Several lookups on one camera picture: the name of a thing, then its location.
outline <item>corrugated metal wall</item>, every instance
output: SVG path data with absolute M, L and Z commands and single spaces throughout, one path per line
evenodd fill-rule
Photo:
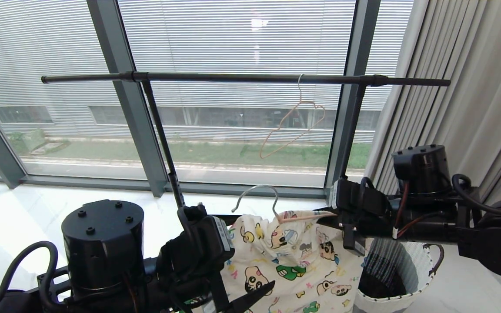
M 343 71 L 354 7 L 351 0 L 291 2 L 295 10 L 287 12 L 278 6 L 287 5 L 288 1 L 237 2 L 240 7 L 232 10 L 227 10 L 225 4 L 235 2 L 206 1 L 207 8 L 202 8 L 202 3 L 200 0 L 120 2 L 138 69 L 223 73 Z M 282 23 L 270 21 L 265 26 L 276 32 L 271 40 L 261 39 L 258 58 L 264 66 L 254 63 L 254 44 L 249 46 L 250 50 L 240 44 L 245 40 L 245 32 L 232 40 L 205 42 L 210 38 L 206 34 L 216 36 L 219 30 L 203 19 L 211 17 L 211 23 L 238 26 L 240 19 L 234 13 L 249 10 L 250 3 L 265 12 L 255 19 L 266 20 L 269 14 L 282 17 Z M 369 73 L 393 73 L 402 36 L 402 32 L 396 30 L 405 29 L 411 4 L 411 0 L 382 1 Z M 251 35 L 248 37 L 258 40 L 252 37 L 257 32 L 251 29 L 251 20 L 247 18 L 245 23 L 244 29 Z M 195 40 L 199 38 L 203 42 L 197 44 Z M 242 61 L 242 55 L 248 56 L 243 59 L 251 62 L 243 64 L 246 61 Z M 89 105 L 119 105 L 112 83 L 40 83 L 42 75 L 72 73 L 107 73 L 86 1 L 0 0 L 0 106 L 45 105 L 53 119 L 52 125 L 6 123 L 2 125 L 4 131 L 28 132 L 42 128 L 48 135 L 57 137 L 130 136 L 126 126 L 96 125 L 88 108 Z M 237 101 L 237 105 L 277 108 L 292 107 L 298 98 L 294 85 L 174 83 L 166 86 L 157 83 L 155 87 L 157 101 L 162 106 L 232 107 Z M 369 89 L 364 108 L 381 109 L 388 92 L 389 89 Z M 304 98 L 313 99 L 327 109 L 336 107 L 338 94 L 338 87 L 304 86 Z M 225 127 L 167 127 L 166 131 L 173 136 L 228 140 L 264 137 L 268 133 L 265 129 Z M 287 140 L 298 134 L 297 130 L 284 130 L 278 138 Z M 314 130 L 303 140 L 329 142 L 331 137 L 330 130 Z M 367 142 L 372 137 L 372 131 L 358 131 L 355 141 Z

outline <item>clothes hanger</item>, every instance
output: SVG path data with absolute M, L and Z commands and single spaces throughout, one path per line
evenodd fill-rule
M 297 80 L 297 87 L 299 89 L 299 102 L 294 106 L 292 107 L 292 109 L 284 116 L 284 118 L 280 121 L 280 124 L 278 125 L 278 127 L 276 129 L 272 129 L 270 131 L 270 133 L 268 134 L 268 136 L 266 136 L 266 139 L 264 139 L 264 141 L 262 141 L 262 146 L 260 147 L 260 151 L 258 152 L 258 156 L 261 158 L 261 159 L 266 159 L 268 158 L 270 155 L 280 151 L 281 149 L 284 149 L 286 148 L 288 145 L 294 143 L 296 140 L 298 140 L 300 137 L 304 136 L 305 133 L 308 133 L 311 129 L 313 129 L 316 125 L 318 125 L 318 123 L 322 122 L 322 120 L 326 117 L 326 109 L 320 105 L 320 104 L 316 104 L 314 103 L 314 101 L 303 101 L 303 92 L 301 91 L 301 77 L 303 77 L 303 74 L 299 75 L 299 79 Z M 285 145 L 281 146 L 280 148 L 276 149 L 276 150 L 273 150 L 272 152 L 268 153 L 267 155 L 263 156 L 262 155 L 262 150 L 264 149 L 264 146 L 266 145 L 266 143 L 268 142 L 268 139 L 270 139 L 270 137 L 272 136 L 273 133 L 275 133 L 276 131 L 278 130 L 281 130 L 282 129 L 282 125 L 284 124 L 284 121 L 287 119 L 287 117 L 289 117 L 289 115 L 291 115 L 291 113 L 293 111 L 295 111 L 299 105 L 301 104 L 304 104 L 304 103 L 308 103 L 308 104 L 312 104 L 314 106 L 315 109 L 317 108 L 321 108 L 322 109 L 322 112 L 324 113 L 322 115 L 322 118 L 319 119 L 318 121 L 316 121 L 316 123 L 314 123 L 314 125 L 312 125 L 311 127 L 309 127 L 307 130 L 305 130 L 303 133 L 301 133 L 301 135 L 298 135 L 297 137 L 295 137 L 293 140 L 291 140 L 290 142 L 286 143 Z
M 239 204 L 241 203 L 241 200 L 243 199 L 243 197 L 246 196 L 246 194 L 248 194 L 250 191 L 252 191 L 256 188 L 270 188 L 271 190 L 274 191 L 276 198 L 275 198 L 274 204 L 272 206 L 272 212 L 274 213 L 274 216 L 276 216 L 276 219 L 278 220 L 279 224 L 283 224 L 286 222 L 294 222 L 297 220 L 315 220 L 317 218 L 322 218 L 322 217 L 327 217 L 327 216 L 337 216 L 334 213 L 325 212 L 322 214 L 312 215 L 312 216 L 299 216 L 299 217 L 284 218 L 283 216 L 279 215 L 276 212 L 276 204 L 278 203 L 278 198 L 280 198 L 280 196 L 278 194 L 278 190 L 276 189 L 276 187 L 270 186 L 270 185 L 256 185 L 256 186 L 252 186 L 249 189 L 245 190 L 237 199 L 237 204 L 235 205 L 235 207 L 233 209 L 231 209 L 231 212 L 234 213 L 239 208 Z

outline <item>marble tile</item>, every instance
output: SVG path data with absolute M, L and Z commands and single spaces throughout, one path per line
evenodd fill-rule
M 93 190 L 52 186 L 19 186 L 8 190 L 0 184 L 0 280 L 9 263 L 22 249 L 39 240 L 50 240 L 59 251 L 58 266 L 67 264 L 61 223 L 82 204 L 97 200 L 125 200 L 144 210 L 144 255 L 156 256 L 163 244 L 183 231 L 172 194 L 153 198 L 150 192 Z M 202 202 L 210 214 L 231 214 L 237 196 L 185 194 L 187 205 Z M 273 199 L 246 196 L 235 214 L 254 214 L 272 219 Z M 277 212 L 312 210 L 322 200 L 280 199 Z M 36 286 L 36 275 L 47 267 L 48 253 L 35 251 L 20 265 L 11 287 Z M 446 247 L 446 257 L 437 277 L 407 313 L 501 312 L 501 285 L 478 261 L 459 257 L 457 248 Z

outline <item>laundry basket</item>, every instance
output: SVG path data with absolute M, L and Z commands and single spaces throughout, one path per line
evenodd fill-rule
M 432 244 L 375 239 L 364 259 L 354 313 L 401 313 L 430 284 L 444 258 L 433 266 Z

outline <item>grass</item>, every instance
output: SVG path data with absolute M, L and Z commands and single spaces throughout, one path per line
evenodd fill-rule
M 311 166 L 325 168 L 330 154 L 329 144 L 290 145 L 266 159 L 258 155 L 260 144 L 244 143 L 193 143 L 172 142 L 169 144 L 173 160 L 205 164 L 236 164 L 247 166 Z M 279 148 L 266 145 L 263 155 Z M 353 144 L 348 168 L 362 169 L 366 166 L 370 144 Z M 99 160 L 139 160 L 134 143 L 76 142 L 46 154 L 54 158 L 86 158 Z

